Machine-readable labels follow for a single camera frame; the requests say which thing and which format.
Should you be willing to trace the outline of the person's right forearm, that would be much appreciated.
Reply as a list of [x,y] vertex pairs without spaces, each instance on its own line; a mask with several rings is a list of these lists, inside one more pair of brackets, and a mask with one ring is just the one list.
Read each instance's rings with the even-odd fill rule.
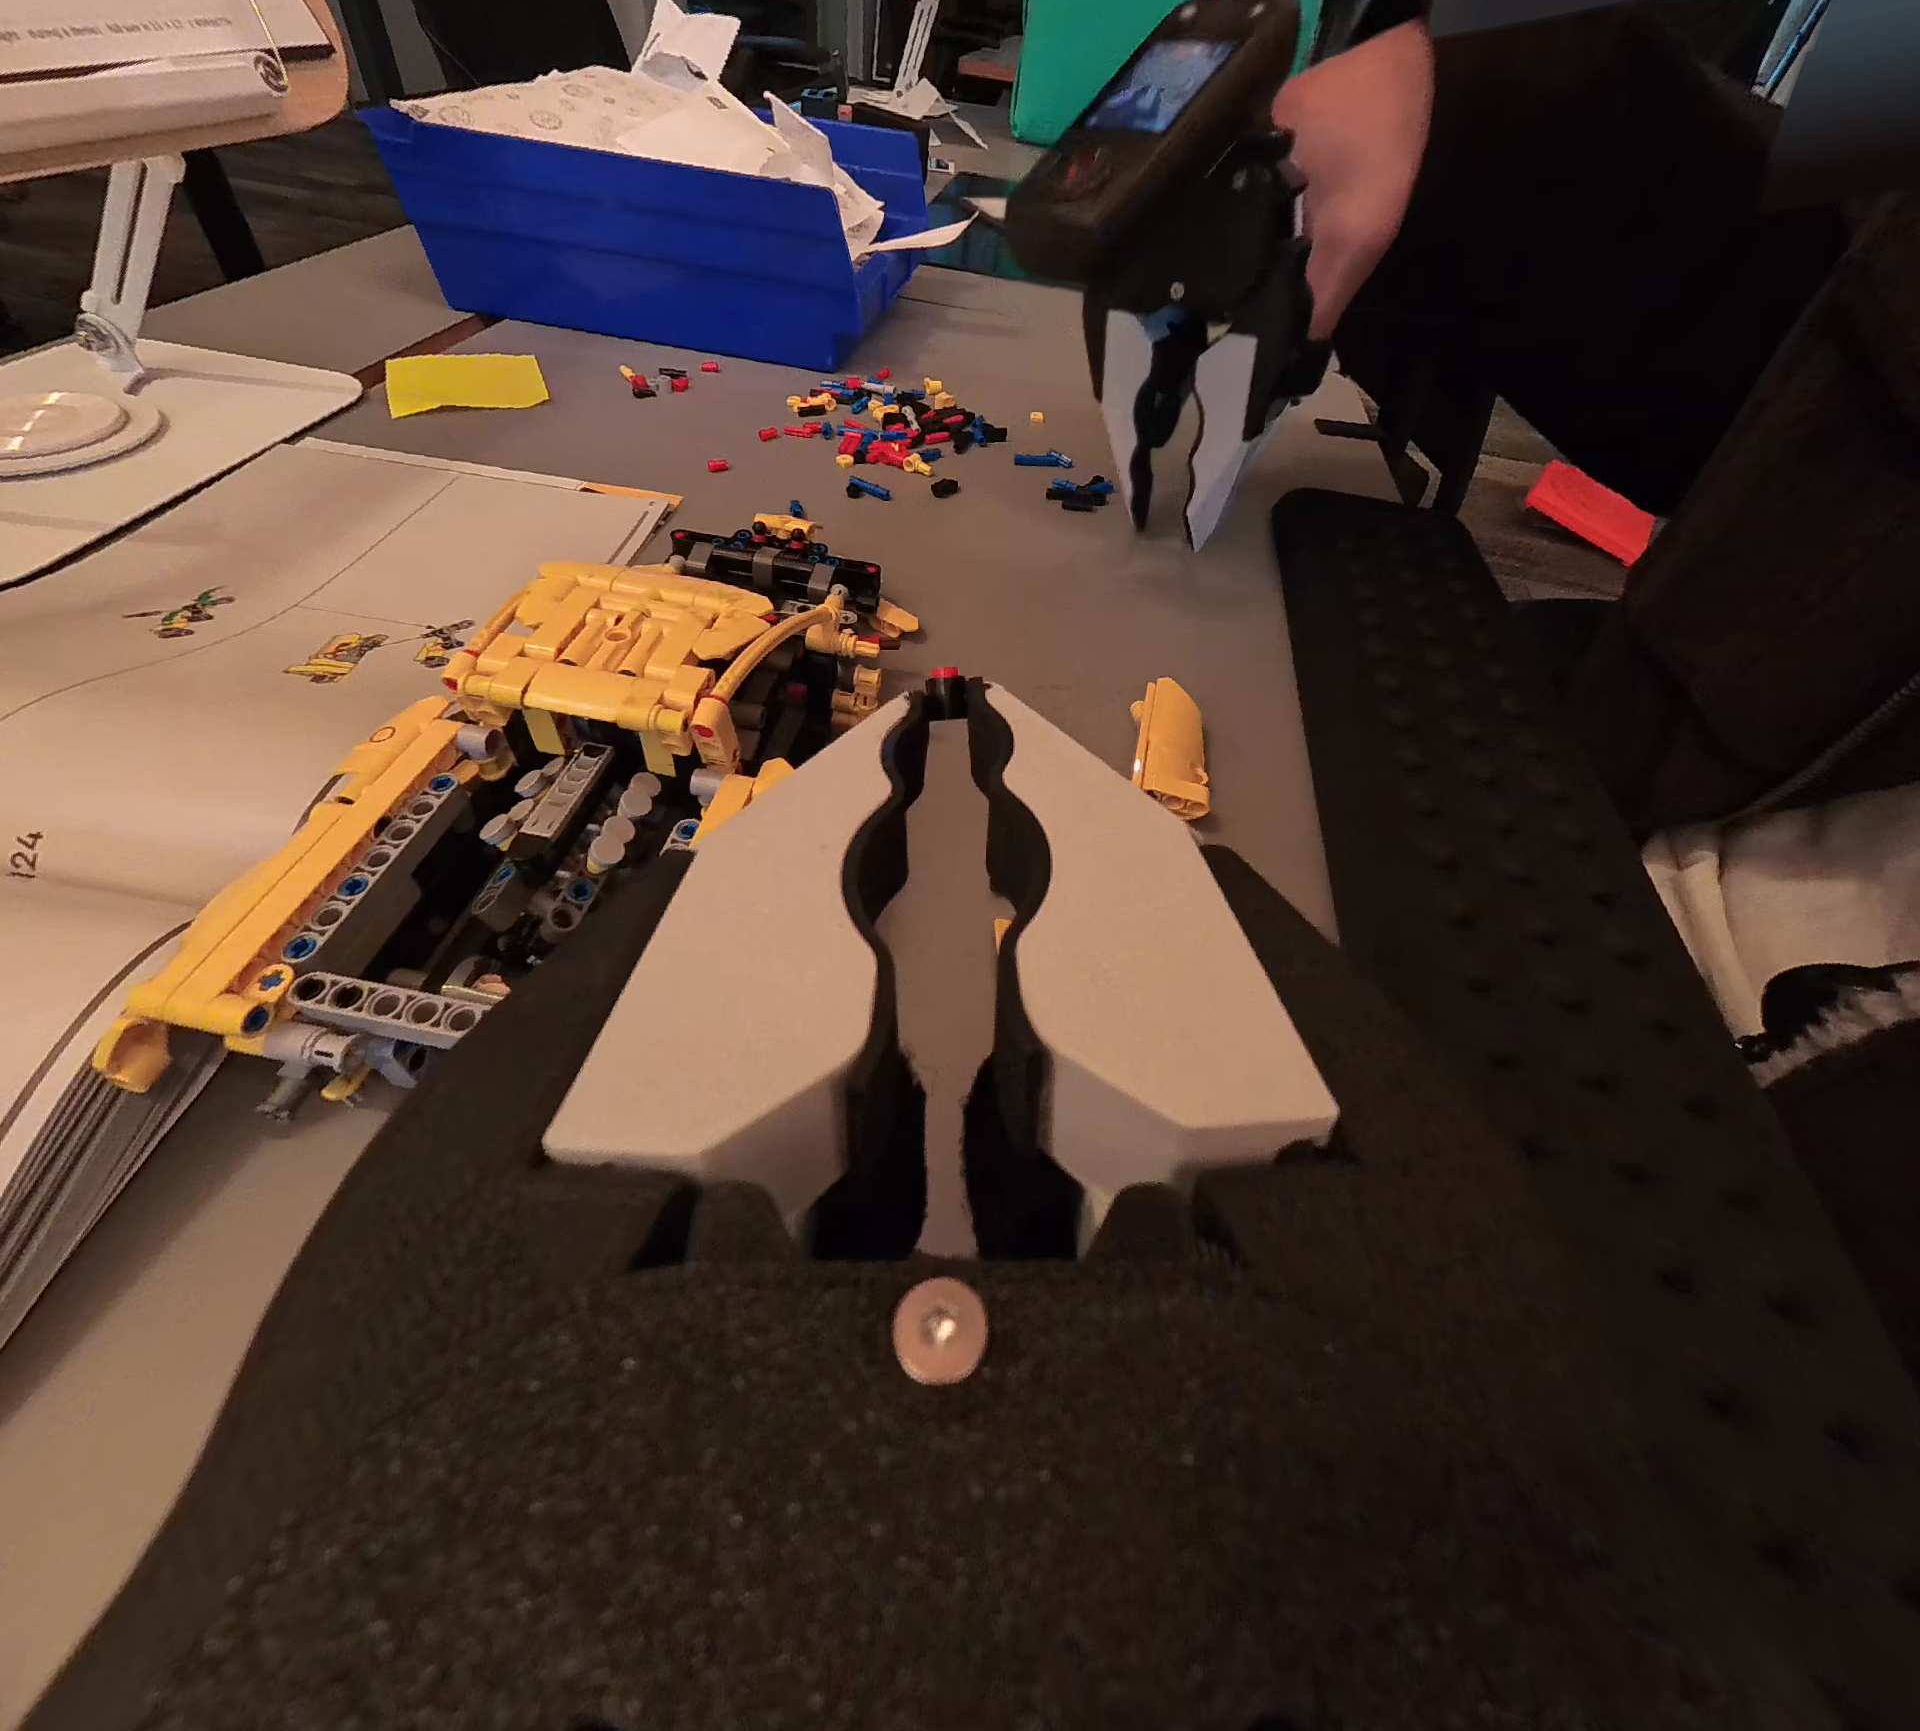
[[1781,113],[1751,95],[1772,0],[1635,0],[1431,43],[1401,229],[1339,321],[1353,379],[1385,319],[1433,325],[1433,449],[1481,381],[1560,459],[1668,519],[1846,247],[1765,211]]

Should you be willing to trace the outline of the pile of small coloured pins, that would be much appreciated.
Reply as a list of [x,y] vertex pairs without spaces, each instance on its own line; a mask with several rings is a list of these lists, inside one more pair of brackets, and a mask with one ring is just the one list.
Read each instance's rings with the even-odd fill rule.
[[957,467],[998,453],[1014,471],[1044,473],[1047,485],[1076,473],[1073,459],[1044,443],[1045,419],[1032,413],[1022,427],[1002,423],[961,401],[941,379],[917,385],[880,373],[818,375],[766,417],[735,433],[741,445],[775,451],[807,449],[840,473],[851,497],[889,501],[909,483],[938,497],[956,497]]

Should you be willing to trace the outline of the yellow curved panel piece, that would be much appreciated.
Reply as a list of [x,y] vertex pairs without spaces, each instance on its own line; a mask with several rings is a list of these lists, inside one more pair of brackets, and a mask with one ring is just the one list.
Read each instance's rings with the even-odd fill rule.
[[1211,810],[1204,723],[1194,699],[1172,679],[1151,681],[1129,709],[1136,727],[1129,782],[1185,824]]

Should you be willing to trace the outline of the grey desk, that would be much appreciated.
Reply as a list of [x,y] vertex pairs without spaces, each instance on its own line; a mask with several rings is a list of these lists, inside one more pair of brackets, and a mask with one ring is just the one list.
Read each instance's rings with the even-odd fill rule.
[[[998,453],[957,467],[957,503],[827,505],[827,467],[802,449],[755,449],[735,433],[777,417],[780,395],[814,381],[724,359],[689,399],[615,397],[613,359],[639,347],[571,331],[498,323],[458,349],[529,353],[550,403],[523,413],[436,415],[375,425],[373,401],[344,435],[363,449],[447,455],[453,463],[683,495],[697,529],[748,519],[754,501],[792,497],[827,531],[880,563],[929,633],[907,667],[957,665],[1010,691],[1093,759],[1132,761],[1129,707],[1148,681],[1195,695],[1211,773],[1211,824],[1262,880],[1279,880],[1332,928],[1326,858],[1283,641],[1268,511],[1317,479],[1352,477],[1314,429],[1281,425],[1204,553],[1156,519],[1136,537],[1124,509],[1072,519],[1041,505],[1044,473]],[[921,269],[856,355],[872,371],[948,375],[966,403],[1022,427],[1041,413],[1044,443],[1110,467],[1089,399],[1080,303],[1064,291]],[[732,463],[711,477],[706,461]],[[909,878],[880,936],[897,952],[901,1040],[927,1096],[927,1216],[920,1250],[971,1256],[959,1170],[959,1098],[990,1046],[988,804],[966,774],[964,729],[931,727],[925,790],[906,818]],[[295,1254],[311,1236],[382,1116],[304,1120],[273,1142],[244,1104],[258,1070],[222,1068],[139,1170],[129,1196],[80,1246],[4,1348],[4,1516],[25,1522],[30,1492],[77,1510],[166,1504],[200,1456]]]

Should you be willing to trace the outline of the white document stand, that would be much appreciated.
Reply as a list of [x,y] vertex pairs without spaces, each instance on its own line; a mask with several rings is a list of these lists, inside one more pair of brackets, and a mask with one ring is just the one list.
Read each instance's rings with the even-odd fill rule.
[[80,559],[363,393],[298,365],[145,345],[160,241],[183,161],[110,171],[92,283],[68,343],[2,367],[2,587]]

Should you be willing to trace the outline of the yellow toy brick car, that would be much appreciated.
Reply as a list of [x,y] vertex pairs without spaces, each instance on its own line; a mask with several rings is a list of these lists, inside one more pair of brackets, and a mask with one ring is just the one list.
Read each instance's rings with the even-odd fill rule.
[[653,567],[540,567],[204,906],[92,1072],[150,1096],[194,1046],[265,1060],[273,1120],[372,1076],[414,1086],[622,874],[872,717],[881,657],[920,633],[880,567],[798,515],[676,531]]

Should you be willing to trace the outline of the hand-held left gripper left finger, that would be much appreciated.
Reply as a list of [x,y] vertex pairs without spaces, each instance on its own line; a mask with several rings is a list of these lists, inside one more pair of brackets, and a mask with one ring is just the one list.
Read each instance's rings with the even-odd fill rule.
[[706,828],[541,1136],[561,1166],[748,1184],[825,1260],[901,1260],[925,1096],[877,918],[907,876],[927,699],[881,707]]

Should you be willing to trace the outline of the person's fleece jacket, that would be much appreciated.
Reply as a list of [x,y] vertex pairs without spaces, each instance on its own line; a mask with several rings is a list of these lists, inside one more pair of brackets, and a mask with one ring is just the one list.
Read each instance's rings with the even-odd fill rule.
[[1891,974],[1916,1016],[1916,193],[1851,237],[1571,677],[1568,723],[1727,1030]]

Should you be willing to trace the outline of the open instruction booklet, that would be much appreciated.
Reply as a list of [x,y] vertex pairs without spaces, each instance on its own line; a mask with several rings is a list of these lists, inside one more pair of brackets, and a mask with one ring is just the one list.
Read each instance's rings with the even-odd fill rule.
[[4,593],[4,1340],[219,1066],[174,1040],[110,1086],[131,988],[544,563],[630,565],[674,509],[300,443]]

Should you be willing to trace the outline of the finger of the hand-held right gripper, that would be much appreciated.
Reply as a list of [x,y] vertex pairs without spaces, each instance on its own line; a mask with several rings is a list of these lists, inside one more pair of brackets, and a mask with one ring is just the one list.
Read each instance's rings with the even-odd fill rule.
[[1288,401],[1256,401],[1257,343],[1226,333],[1200,353],[1192,377],[1195,439],[1185,461],[1183,541],[1209,545],[1256,451],[1274,433]]
[[1187,311],[1103,315],[1101,419],[1116,491],[1136,533],[1146,531],[1153,461],[1172,443],[1194,399],[1201,355],[1204,321]]

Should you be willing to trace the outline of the red flat object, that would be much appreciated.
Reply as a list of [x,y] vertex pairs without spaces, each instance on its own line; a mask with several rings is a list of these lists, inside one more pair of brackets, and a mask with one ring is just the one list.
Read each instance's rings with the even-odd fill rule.
[[1566,461],[1553,461],[1523,495],[1523,509],[1548,525],[1634,569],[1662,521]]

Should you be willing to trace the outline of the yellow sticky note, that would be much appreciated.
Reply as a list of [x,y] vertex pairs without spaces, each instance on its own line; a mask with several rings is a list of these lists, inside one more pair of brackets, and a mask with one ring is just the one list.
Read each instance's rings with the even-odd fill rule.
[[533,355],[411,355],[382,367],[390,417],[405,421],[446,411],[516,413],[550,401]]

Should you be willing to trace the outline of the person's right hand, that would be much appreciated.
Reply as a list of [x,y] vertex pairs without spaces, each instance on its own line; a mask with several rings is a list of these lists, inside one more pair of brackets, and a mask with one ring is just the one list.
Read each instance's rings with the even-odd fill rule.
[[1307,241],[1307,339],[1332,335],[1400,235],[1433,97],[1427,27],[1410,21],[1289,79],[1269,115],[1292,141]]

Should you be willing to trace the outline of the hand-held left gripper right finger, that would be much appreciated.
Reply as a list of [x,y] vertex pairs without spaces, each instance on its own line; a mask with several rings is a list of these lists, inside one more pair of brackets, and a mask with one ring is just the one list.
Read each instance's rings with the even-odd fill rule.
[[1337,1106],[1201,842],[1006,689],[968,687],[1012,920],[968,1098],[982,1256],[1080,1256],[1121,1192],[1332,1144]]

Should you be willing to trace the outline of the heap of white paper bags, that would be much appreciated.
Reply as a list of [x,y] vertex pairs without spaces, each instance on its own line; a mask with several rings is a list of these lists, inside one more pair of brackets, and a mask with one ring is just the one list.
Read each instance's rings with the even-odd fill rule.
[[689,17],[674,0],[656,0],[630,71],[555,71],[521,85],[401,103],[396,111],[438,129],[829,189],[854,263],[940,251],[975,225],[977,215],[970,213],[925,237],[881,239],[880,199],[832,157],[822,121],[774,97],[755,115],[724,89],[719,79],[739,31],[733,17]]

